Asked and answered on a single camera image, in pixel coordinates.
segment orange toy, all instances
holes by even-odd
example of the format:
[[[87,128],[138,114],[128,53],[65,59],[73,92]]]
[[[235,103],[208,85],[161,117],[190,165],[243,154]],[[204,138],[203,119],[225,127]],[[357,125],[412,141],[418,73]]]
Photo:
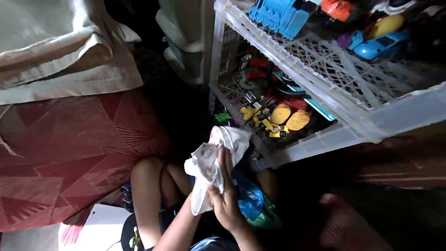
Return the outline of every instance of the orange toy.
[[[353,5],[344,0],[322,0],[322,10],[330,15],[332,18],[345,22],[350,13],[354,9]]]

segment person's hand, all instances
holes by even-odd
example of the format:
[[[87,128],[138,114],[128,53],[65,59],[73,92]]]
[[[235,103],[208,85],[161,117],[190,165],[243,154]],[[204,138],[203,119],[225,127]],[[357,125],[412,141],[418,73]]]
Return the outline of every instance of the person's hand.
[[[221,147],[219,149],[218,161],[222,167],[224,180],[223,194],[220,194],[218,188],[213,185],[207,187],[211,203],[214,206],[215,216],[220,224],[231,233],[249,229],[246,218],[242,215],[237,198],[235,197],[231,177],[231,153],[227,148]]]

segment black cable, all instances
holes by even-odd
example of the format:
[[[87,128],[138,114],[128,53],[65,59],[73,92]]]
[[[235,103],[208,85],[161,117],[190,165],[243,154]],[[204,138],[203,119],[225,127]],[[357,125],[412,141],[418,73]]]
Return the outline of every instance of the black cable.
[[[115,243],[113,243],[106,251],[109,251],[110,250],[110,248],[112,248],[112,246],[113,245],[115,245],[115,244],[118,244],[118,243],[120,243],[121,242],[121,240],[119,240],[119,241],[117,241],[117,242],[115,242]]]

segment plastic bag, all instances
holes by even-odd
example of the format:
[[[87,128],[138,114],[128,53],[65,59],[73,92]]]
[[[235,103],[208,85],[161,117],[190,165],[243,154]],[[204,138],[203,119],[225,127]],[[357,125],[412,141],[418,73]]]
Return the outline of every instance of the plastic bag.
[[[240,211],[246,218],[254,221],[263,211],[262,190],[236,169],[232,170],[232,178],[236,180],[234,185]]]

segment white cloth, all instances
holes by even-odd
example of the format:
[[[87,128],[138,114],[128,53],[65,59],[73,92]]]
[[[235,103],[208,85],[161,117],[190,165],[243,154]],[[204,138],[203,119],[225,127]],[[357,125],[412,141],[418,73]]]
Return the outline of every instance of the white cloth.
[[[214,126],[208,143],[203,143],[192,158],[184,163],[187,174],[197,177],[192,190],[191,209],[193,215],[212,210],[209,205],[207,186],[213,184],[220,193],[223,193],[224,181],[221,167],[218,162],[218,149],[225,146],[231,151],[232,167],[243,157],[249,147],[251,133],[228,126]]]
[[[0,105],[142,85],[126,46],[140,38],[102,0],[4,0],[0,23]]]

